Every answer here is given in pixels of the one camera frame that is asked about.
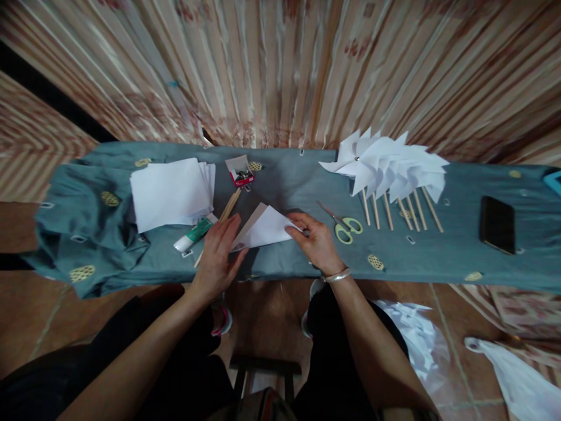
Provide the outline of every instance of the wooden stick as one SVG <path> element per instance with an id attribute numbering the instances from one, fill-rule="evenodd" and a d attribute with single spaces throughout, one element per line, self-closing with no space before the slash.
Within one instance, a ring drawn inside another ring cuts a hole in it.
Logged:
<path id="1" fill-rule="evenodd" d="M 392 213 L 390 212 L 390 205 L 387 203 L 386 192 L 384 192 L 384 202 L 386 203 L 387 221 L 390 224 L 390 230 L 393 231 Z"/>
<path id="2" fill-rule="evenodd" d="M 423 194 L 425 195 L 425 199 L 427 200 L 428 207 L 431 210 L 431 214 L 432 214 L 432 217 L 434 218 L 434 222 L 437 223 L 438 230 L 440 232 L 444 232 L 444 229 L 442 229 L 442 225 L 440 225 L 440 221 L 438 220 L 437 213 L 434 210 L 434 208 L 432 207 L 432 201 L 431 201 L 431 198 L 428 196 L 427 189 L 425 189 L 424 186 L 421 187 L 421 189 L 423 191 Z"/>
<path id="3" fill-rule="evenodd" d="M 376 196 L 372 195 L 372 203 L 374 204 L 374 218 L 376 218 L 376 228 L 380 229 L 380 220 L 378 219 L 378 206 L 376 206 Z"/>
<path id="4" fill-rule="evenodd" d="M 399 203 L 399 208 L 403 212 L 403 216 L 405 217 L 405 221 L 407 222 L 407 226 L 409 227 L 409 229 L 411 231 L 413 231 L 413 227 L 411 226 L 411 222 L 409 222 L 409 217 L 407 216 L 407 212 L 406 212 L 405 208 L 403 207 L 403 202 L 401 201 L 401 199 L 398 198 L 397 203 Z"/>
<path id="5" fill-rule="evenodd" d="M 417 230 L 417 232 L 419 232 L 420 229 L 419 229 L 419 224 L 417 222 L 417 217 L 415 215 L 415 209 L 413 209 L 413 205 L 411 204 L 411 199 L 409 198 L 409 195 L 407 195 L 407 206 L 409 206 L 409 212 L 411 212 L 411 215 L 413 216 L 413 222 L 415 223 L 415 229 Z"/>
<path id="6" fill-rule="evenodd" d="M 366 213 L 366 223 L 370 226 L 370 214 L 368 212 L 368 202 L 366 201 L 366 193 L 362 189 L 362 200 L 364 201 L 364 212 Z"/>
<path id="7" fill-rule="evenodd" d="M 238 197 L 240 197 L 240 193 L 241 193 L 241 189 L 238 188 L 238 190 L 236 190 L 235 193 L 232 194 L 230 200 L 226 204 L 226 208 L 224 209 L 224 211 L 222 211 L 222 215 L 220 215 L 220 219 L 218 220 L 218 222 L 224 222 L 226 219 L 230 217 L 230 213 L 232 212 L 232 209 L 236 205 L 236 202 L 238 201 Z M 201 257 L 203 257 L 202 251 L 200 252 L 199 258 L 197 259 L 197 261 L 195 262 L 195 266 L 193 267 L 196 268 L 199 266 Z"/>
<path id="8" fill-rule="evenodd" d="M 234 209 L 234 206 L 238 201 L 238 197 L 240 197 L 240 193 L 241 193 L 241 189 L 236 190 L 236 192 L 234 193 L 233 200 L 229 203 L 229 206 L 224 210 L 224 212 L 222 212 L 222 216 L 221 216 L 222 222 L 226 221 L 226 219 L 230 217 L 230 214 L 232 213 L 232 209 Z"/>
<path id="9" fill-rule="evenodd" d="M 413 196 L 415 196 L 415 202 L 417 203 L 417 209 L 419 211 L 419 216 L 421 217 L 421 223 L 423 224 L 423 229 L 426 231 L 427 223 L 425 222 L 425 216 L 423 215 L 423 209 L 421 208 L 421 202 L 419 201 L 417 189 L 413 190 Z"/>

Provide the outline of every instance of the finger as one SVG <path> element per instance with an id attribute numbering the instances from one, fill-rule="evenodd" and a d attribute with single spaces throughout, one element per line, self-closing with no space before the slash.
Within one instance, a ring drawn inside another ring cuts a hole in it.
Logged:
<path id="1" fill-rule="evenodd" d="M 313 226 L 315 226 L 316 224 L 318 224 L 319 222 L 316 221 L 314 218 L 312 218 L 310 215 L 308 215 L 307 213 L 303 213 L 303 212 L 294 212 L 294 213 L 289 213 L 287 215 L 287 217 L 295 222 L 301 222 L 302 224 L 304 224 L 304 228 L 311 228 Z"/>
<path id="2" fill-rule="evenodd" d="M 300 248 L 303 249 L 304 244 L 306 244 L 306 242 L 308 241 L 305 235 L 291 226 L 285 227 L 285 231 L 294 239 L 295 242 L 298 243 Z"/>
<path id="3" fill-rule="evenodd" d="M 220 223 L 217 230 L 214 233 L 213 236 L 213 240 L 214 240 L 214 245 L 215 248 L 217 249 L 220 242 L 222 241 L 222 237 L 224 237 L 225 232 L 228 230 L 228 227 L 232 224 L 232 222 L 235 221 L 236 218 L 239 218 L 240 216 L 236 213 L 234 216 L 226 219 L 224 222 Z"/>
<path id="4" fill-rule="evenodd" d="M 228 225 L 228 228 L 226 229 L 222 239 L 220 240 L 220 244 L 216 249 L 218 253 L 225 254 L 225 255 L 230 254 L 230 250 L 232 249 L 232 243 L 234 242 L 240 224 L 241 224 L 240 215 L 236 213 L 232 217 L 232 221 L 230 225 Z"/>
<path id="5" fill-rule="evenodd" d="M 248 251 L 248 248 L 241 250 L 236 255 L 234 261 L 230 263 L 230 266 L 228 267 L 228 279 L 230 280 L 230 282 L 233 281 L 236 277 L 236 273 L 238 273 L 238 270 L 240 270 L 241 263 L 244 261 Z"/>
<path id="6" fill-rule="evenodd" d="M 218 247 L 217 233 L 222 227 L 222 222 L 216 222 L 205 235 L 205 247 L 204 250 L 207 253 L 214 253 L 216 247 Z"/>
<path id="7" fill-rule="evenodd" d="M 295 221 L 295 220 L 293 220 L 292 223 L 293 223 L 294 225 L 296 225 L 298 228 L 300 228 L 302 231 L 304 231 L 304 230 L 307 229 L 306 224 L 303 223 L 302 221 Z"/>

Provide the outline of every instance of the yellow-handled scissors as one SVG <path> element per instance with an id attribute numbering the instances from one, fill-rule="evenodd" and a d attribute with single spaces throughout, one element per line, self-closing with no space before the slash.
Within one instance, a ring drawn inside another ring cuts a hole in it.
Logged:
<path id="1" fill-rule="evenodd" d="M 327 209 L 320 201 L 317 201 L 317 204 L 320 205 L 323 208 L 324 211 L 329 213 L 329 215 L 331 215 L 331 217 L 335 221 L 335 224 L 336 224 L 335 225 L 335 236 L 343 244 L 351 244 L 352 243 L 351 232 L 354 232 L 355 234 L 362 233 L 362 225 L 356 219 L 354 219 L 354 218 L 341 218 L 340 216 L 337 216 L 332 211 Z M 354 228 L 351 225 L 351 222 L 356 223 L 357 228 Z M 340 234 L 341 232 L 345 233 L 345 235 L 349 239 L 348 240 L 343 240 L 341 238 L 341 234 Z"/>

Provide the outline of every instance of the smartphone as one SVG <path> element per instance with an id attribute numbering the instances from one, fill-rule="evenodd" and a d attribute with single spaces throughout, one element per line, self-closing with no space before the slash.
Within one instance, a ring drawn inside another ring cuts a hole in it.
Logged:
<path id="1" fill-rule="evenodd" d="M 514 208 L 490 196 L 483 196 L 479 239 L 503 253 L 515 254 Z"/>

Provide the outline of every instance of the glue stick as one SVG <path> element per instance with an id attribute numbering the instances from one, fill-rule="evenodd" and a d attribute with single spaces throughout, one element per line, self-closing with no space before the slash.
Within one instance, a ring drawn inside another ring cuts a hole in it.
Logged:
<path id="1" fill-rule="evenodd" d="M 202 221 L 195 225 L 191 231 L 175 242 L 175 249 L 183 253 L 190 248 L 194 242 L 199 241 L 216 222 L 218 222 L 218 218 L 212 213 L 208 214 Z"/>

